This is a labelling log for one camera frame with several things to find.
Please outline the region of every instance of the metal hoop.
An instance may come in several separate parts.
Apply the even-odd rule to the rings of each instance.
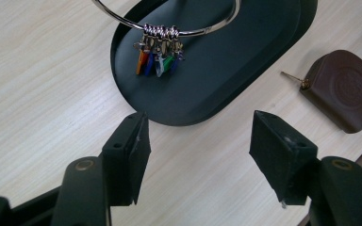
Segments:
[[[115,20],[119,21],[121,24],[127,25],[131,28],[137,28],[139,30],[144,30],[144,25],[137,24],[135,22],[125,19],[124,17],[117,15],[116,13],[111,11],[108,7],[106,7],[100,0],[92,0],[92,2],[99,9],[101,9],[104,13],[106,13],[110,17],[114,18]],[[235,17],[238,15],[239,9],[240,9],[240,4],[241,4],[241,0],[235,0],[234,6],[233,6],[230,14],[222,21],[220,21],[212,26],[208,26],[205,28],[197,29],[197,30],[179,31],[178,37],[201,36],[201,35],[205,35],[205,34],[213,32],[213,31],[216,31],[216,30],[226,26],[227,24],[230,24],[235,19]]]

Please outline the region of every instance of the key ring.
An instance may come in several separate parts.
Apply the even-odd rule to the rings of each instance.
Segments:
[[[235,0],[228,16],[214,25],[191,31],[180,31],[175,26],[165,27],[163,25],[137,24],[117,15],[100,0],[92,0],[92,2],[104,13],[121,24],[143,31],[140,42],[134,43],[134,47],[140,50],[137,74],[144,70],[145,75],[148,75],[153,65],[155,65],[157,77],[160,77],[167,71],[173,73],[178,66],[178,62],[184,60],[183,45],[179,38],[202,36],[223,28],[237,17],[241,4],[241,0]]]

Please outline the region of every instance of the wooden table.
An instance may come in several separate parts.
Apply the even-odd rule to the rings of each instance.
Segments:
[[[138,1],[107,1],[124,15]],[[134,112],[118,91],[109,49],[118,23],[91,1],[0,0],[0,196],[17,206],[61,184],[68,164],[98,155]],[[276,114],[319,146],[319,157],[362,154],[281,71],[304,77],[336,49],[362,57],[362,1],[319,0],[304,36],[213,118],[150,122],[152,154],[139,204],[113,225],[296,225],[307,205],[277,201],[248,154],[254,110]]]

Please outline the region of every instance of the light wood surface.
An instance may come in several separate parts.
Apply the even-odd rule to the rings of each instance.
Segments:
[[[125,14],[138,1],[107,1]],[[61,184],[77,158],[98,155],[134,112],[112,77],[118,23],[89,0],[0,0],[0,196],[17,206]],[[187,127],[150,122],[152,153],[136,206],[113,225],[297,225],[248,154],[254,110],[276,114],[319,146],[319,157],[362,154],[281,71],[304,77],[336,49],[362,57],[362,1],[319,0],[304,36],[213,118]]]

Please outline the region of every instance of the black oval tray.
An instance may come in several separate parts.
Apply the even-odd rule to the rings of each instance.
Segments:
[[[206,27],[225,18],[232,0],[148,1],[125,17],[139,24]],[[111,45],[111,68],[125,100],[152,121],[191,125],[222,110],[283,55],[308,29],[317,0],[242,0],[237,18],[201,37],[183,38],[185,61],[176,72],[136,75],[142,31],[120,24]]]

